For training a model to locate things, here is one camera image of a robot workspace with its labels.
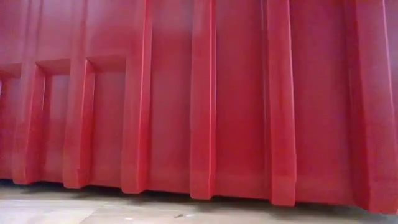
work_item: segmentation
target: red container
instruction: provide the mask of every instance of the red container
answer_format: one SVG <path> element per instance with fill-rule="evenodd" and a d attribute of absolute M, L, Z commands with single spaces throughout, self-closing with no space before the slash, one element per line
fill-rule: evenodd
<path fill-rule="evenodd" d="M 398 1 L 0 0 L 0 178 L 398 209 Z"/>

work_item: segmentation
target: gray floor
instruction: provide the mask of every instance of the gray floor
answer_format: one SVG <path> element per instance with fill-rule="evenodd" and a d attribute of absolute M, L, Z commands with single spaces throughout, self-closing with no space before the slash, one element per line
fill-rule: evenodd
<path fill-rule="evenodd" d="M 125 195 L 118 189 L 64 189 L 58 184 L 13 185 L 0 180 L 0 224 L 7 223 L 398 223 L 351 207 L 300 204 L 280 208 L 257 200 L 186 195 Z"/>

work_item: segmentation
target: vertical rib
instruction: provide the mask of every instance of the vertical rib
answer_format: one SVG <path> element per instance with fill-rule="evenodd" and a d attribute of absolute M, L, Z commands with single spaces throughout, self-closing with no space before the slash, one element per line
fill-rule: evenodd
<path fill-rule="evenodd" d="M 63 151 L 63 184 L 80 188 L 90 182 L 95 74 L 85 59 L 87 0 L 74 0 L 72 58 Z"/>
<path fill-rule="evenodd" d="M 266 1 L 271 203 L 295 204 L 296 152 L 289 0 Z"/>
<path fill-rule="evenodd" d="M 21 95 L 16 121 L 12 178 L 17 184 L 40 180 L 42 107 L 45 78 L 35 64 L 42 1 L 30 1 L 21 71 Z"/>
<path fill-rule="evenodd" d="M 209 199 L 215 190 L 215 33 L 215 0 L 194 0 L 190 195 L 197 199 Z"/>
<path fill-rule="evenodd" d="M 398 156 L 383 0 L 345 0 L 353 192 L 372 212 L 398 209 Z"/>
<path fill-rule="evenodd" d="M 150 151 L 150 59 L 152 52 L 152 0 L 141 0 L 133 43 L 126 63 L 121 185 L 125 193 L 147 187 Z"/>

